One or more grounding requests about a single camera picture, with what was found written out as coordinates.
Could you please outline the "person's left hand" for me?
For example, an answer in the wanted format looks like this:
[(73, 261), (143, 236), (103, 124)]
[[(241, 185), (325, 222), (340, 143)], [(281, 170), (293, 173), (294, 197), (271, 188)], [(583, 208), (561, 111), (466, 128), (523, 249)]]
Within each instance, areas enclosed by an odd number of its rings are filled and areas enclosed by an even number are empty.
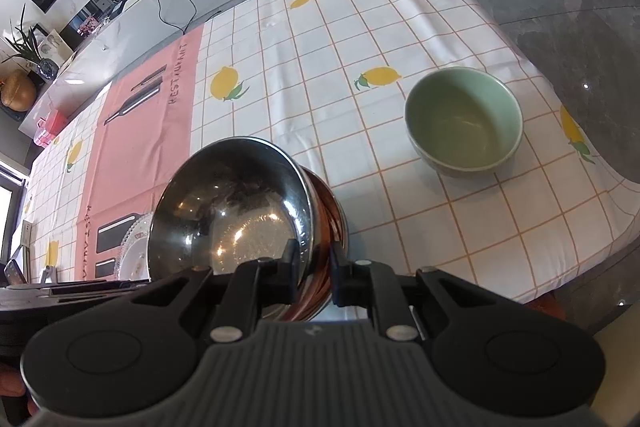
[(10, 421), (24, 421), (27, 416), (35, 415), (38, 407), (27, 391), (21, 372), (9, 365), (2, 364), (0, 369), (1, 404)]

